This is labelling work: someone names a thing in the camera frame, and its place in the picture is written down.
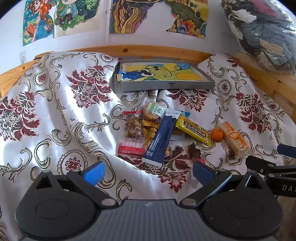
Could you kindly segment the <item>dark dried fruit piece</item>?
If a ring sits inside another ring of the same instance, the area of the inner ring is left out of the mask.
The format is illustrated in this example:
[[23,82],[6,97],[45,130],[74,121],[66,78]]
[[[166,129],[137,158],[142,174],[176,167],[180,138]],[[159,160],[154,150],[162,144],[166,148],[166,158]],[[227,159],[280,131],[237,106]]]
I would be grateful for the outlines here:
[[188,146],[188,154],[193,163],[205,163],[205,160],[201,156],[201,151],[196,147],[195,143]]

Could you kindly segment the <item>small orange tangerine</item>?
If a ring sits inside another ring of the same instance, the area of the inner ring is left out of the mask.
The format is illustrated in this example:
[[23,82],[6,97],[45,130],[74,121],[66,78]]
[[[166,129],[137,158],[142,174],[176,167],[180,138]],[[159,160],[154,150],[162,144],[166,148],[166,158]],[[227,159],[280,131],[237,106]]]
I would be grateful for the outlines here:
[[224,132],[220,128],[214,128],[211,130],[211,139],[215,142],[220,142],[224,139]]

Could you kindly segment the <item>orange rice cracker pack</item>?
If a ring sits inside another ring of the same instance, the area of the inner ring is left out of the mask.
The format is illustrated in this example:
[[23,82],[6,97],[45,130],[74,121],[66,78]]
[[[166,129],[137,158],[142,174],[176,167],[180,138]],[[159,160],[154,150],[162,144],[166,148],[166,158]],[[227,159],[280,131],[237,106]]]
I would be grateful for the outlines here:
[[235,153],[236,157],[243,158],[249,152],[249,145],[244,140],[239,132],[228,122],[223,122],[218,124],[218,128],[224,133],[224,139]]

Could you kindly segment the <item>clear bag brown nuts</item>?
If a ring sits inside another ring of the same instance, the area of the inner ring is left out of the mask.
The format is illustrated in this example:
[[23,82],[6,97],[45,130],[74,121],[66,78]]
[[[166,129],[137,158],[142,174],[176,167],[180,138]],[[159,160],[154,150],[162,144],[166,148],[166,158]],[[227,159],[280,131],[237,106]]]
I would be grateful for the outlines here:
[[125,135],[118,144],[118,155],[142,157],[145,153],[144,131],[139,111],[124,111]]

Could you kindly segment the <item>navy blue stick sachet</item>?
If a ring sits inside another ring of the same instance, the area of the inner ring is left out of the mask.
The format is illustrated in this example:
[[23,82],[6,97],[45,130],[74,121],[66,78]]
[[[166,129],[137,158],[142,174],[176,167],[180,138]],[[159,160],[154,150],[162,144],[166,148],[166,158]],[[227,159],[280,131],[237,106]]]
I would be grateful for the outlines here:
[[142,157],[143,162],[157,167],[162,166],[171,133],[180,115],[181,112],[178,110],[168,109],[166,111],[154,139]]

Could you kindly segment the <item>yellow biscuit pack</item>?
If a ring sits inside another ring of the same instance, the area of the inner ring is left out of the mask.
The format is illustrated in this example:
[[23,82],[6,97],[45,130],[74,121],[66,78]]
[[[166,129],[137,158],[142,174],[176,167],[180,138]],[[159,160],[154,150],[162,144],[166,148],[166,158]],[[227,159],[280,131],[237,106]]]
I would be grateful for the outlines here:
[[180,115],[176,121],[176,128],[190,135],[201,143],[211,146],[212,141],[207,130],[197,125],[184,115]]

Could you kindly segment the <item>gold foil snack packet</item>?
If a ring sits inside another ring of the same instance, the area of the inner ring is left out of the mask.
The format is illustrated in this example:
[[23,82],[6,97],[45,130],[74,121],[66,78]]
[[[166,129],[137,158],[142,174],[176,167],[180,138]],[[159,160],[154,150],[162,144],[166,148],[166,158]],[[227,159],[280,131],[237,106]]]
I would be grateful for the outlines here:
[[145,141],[145,149],[147,150],[150,146],[151,142],[153,141],[158,129],[159,129],[160,123],[158,121],[154,120],[142,120],[142,129],[144,132],[144,141]]

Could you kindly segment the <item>round bun green label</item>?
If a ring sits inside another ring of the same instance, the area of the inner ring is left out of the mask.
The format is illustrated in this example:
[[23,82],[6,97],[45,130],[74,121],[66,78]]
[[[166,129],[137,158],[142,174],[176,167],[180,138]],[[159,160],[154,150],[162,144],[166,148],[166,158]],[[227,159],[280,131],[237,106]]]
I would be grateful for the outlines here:
[[146,120],[157,121],[162,118],[166,110],[163,104],[145,97],[141,104],[141,113]]

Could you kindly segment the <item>blue packet brown snack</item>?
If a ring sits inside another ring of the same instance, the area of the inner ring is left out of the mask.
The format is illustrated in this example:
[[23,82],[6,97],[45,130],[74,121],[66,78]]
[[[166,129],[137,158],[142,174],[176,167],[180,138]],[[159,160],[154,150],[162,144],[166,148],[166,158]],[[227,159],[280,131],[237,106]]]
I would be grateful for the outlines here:
[[[185,117],[189,117],[190,113],[187,111],[182,111],[182,115]],[[178,128],[174,127],[171,133],[170,140],[171,141],[183,141],[185,139],[185,133],[182,130],[179,130]]]

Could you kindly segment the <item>floral white bedspread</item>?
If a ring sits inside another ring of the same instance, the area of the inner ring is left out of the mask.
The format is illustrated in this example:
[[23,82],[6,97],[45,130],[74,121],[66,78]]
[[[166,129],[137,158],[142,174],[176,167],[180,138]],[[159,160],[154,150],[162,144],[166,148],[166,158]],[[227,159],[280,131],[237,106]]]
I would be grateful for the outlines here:
[[121,92],[111,76],[117,59],[101,53],[45,55],[1,98],[1,240],[22,236],[15,210],[40,172],[63,175],[97,161],[106,165],[98,188],[123,199],[181,200],[200,184],[192,175],[187,147],[192,138],[171,141],[163,166],[118,155],[125,137],[125,111],[148,98],[188,112],[210,131],[230,123],[250,146],[251,154],[278,165],[279,144],[295,145],[295,123],[257,88],[229,54],[215,54],[198,67],[215,82],[212,90]]

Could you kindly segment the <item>grey cardboard tray box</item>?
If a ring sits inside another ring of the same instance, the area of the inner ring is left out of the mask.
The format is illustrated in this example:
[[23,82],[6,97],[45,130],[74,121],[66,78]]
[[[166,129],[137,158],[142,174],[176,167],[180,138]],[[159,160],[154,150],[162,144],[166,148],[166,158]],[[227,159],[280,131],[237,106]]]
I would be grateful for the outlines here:
[[215,81],[189,62],[164,59],[120,60],[113,80],[123,92],[214,88]]

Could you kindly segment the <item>landscape flower poster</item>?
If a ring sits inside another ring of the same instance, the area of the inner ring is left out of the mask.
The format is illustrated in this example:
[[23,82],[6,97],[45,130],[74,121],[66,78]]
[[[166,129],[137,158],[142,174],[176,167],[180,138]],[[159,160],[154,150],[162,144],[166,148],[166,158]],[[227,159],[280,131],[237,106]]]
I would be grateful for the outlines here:
[[167,32],[179,33],[197,38],[206,36],[208,1],[173,0],[165,1],[175,18]]

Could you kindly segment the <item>swirly night sky poster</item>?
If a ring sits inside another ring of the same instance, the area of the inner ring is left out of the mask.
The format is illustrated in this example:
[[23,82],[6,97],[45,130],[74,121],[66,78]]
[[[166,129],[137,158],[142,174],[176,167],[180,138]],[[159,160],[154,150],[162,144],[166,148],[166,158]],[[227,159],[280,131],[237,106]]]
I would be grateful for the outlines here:
[[110,13],[110,33],[134,34],[148,10],[159,1],[116,0],[112,1]]

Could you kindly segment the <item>blond boy poster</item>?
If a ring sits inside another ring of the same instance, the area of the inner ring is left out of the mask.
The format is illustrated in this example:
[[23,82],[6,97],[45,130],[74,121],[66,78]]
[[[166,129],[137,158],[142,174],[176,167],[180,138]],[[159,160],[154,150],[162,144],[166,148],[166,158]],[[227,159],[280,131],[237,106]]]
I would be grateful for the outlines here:
[[99,0],[57,1],[54,38],[99,28]]

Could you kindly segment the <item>white wall pipe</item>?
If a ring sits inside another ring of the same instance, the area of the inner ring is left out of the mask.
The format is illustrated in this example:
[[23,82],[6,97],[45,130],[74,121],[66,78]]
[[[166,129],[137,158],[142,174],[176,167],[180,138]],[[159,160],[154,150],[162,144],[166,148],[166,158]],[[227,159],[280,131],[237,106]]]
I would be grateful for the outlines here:
[[105,45],[109,45],[109,37],[110,37],[110,19],[111,19],[111,11],[112,11],[112,2],[113,0],[107,1],[107,9],[106,13],[106,29],[105,29]]

